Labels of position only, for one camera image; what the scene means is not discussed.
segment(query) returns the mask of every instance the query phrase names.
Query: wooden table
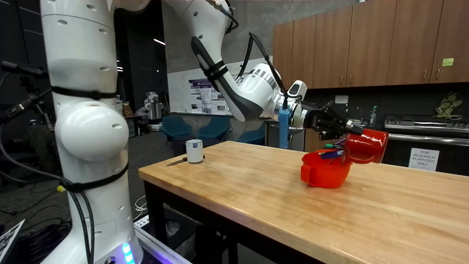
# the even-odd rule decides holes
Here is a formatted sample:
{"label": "wooden table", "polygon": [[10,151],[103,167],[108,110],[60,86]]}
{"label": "wooden table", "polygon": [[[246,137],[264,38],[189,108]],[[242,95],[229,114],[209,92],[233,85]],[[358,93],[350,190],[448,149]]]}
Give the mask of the wooden table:
{"label": "wooden table", "polygon": [[229,140],[204,154],[201,164],[142,167],[146,195],[164,190],[324,262],[469,261],[469,177],[353,164],[341,187],[318,189],[299,178],[300,151]]}

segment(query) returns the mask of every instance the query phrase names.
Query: white cup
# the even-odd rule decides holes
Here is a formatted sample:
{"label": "white cup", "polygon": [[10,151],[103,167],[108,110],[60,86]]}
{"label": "white cup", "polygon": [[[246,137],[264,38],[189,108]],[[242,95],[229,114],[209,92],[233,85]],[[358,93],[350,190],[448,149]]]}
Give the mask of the white cup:
{"label": "white cup", "polygon": [[202,162],[204,161],[204,143],[201,139],[186,140],[188,162]]}

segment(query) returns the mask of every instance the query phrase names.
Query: storage cabinet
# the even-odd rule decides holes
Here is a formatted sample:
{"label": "storage cabinet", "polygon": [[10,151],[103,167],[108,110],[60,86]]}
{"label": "storage cabinet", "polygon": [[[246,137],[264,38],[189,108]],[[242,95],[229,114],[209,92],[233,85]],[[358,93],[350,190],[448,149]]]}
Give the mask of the storage cabinet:
{"label": "storage cabinet", "polygon": [[273,36],[274,67],[280,71],[281,82],[289,88],[293,82],[293,22],[274,26]]}
{"label": "storage cabinet", "polygon": [[394,14],[396,0],[369,0],[353,5],[347,86],[385,83]]}
{"label": "storage cabinet", "polygon": [[314,32],[315,16],[293,22],[293,57],[292,76],[293,80],[300,79],[308,86],[312,86],[314,74]]}
{"label": "storage cabinet", "polygon": [[388,85],[431,80],[441,7],[443,0],[397,0]]}
{"label": "storage cabinet", "polygon": [[469,80],[469,1],[443,2],[431,82]]}
{"label": "storage cabinet", "polygon": [[352,7],[316,16],[314,88],[346,85]]}

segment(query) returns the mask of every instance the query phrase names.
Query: floor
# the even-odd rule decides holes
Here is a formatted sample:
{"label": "floor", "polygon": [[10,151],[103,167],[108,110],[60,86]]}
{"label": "floor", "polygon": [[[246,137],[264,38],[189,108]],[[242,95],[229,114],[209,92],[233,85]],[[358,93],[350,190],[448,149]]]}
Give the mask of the floor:
{"label": "floor", "polygon": [[[129,192],[132,205],[145,202],[144,183],[138,177],[138,168],[160,159],[173,156],[171,145],[160,132],[152,132],[129,139]],[[23,230],[34,231],[41,227],[69,220],[69,202],[64,193],[56,190],[57,181],[41,180],[32,184],[19,186],[16,183],[0,184],[0,224],[6,228],[26,218]],[[240,264],[270,264],[271,261],[239,244]]]}

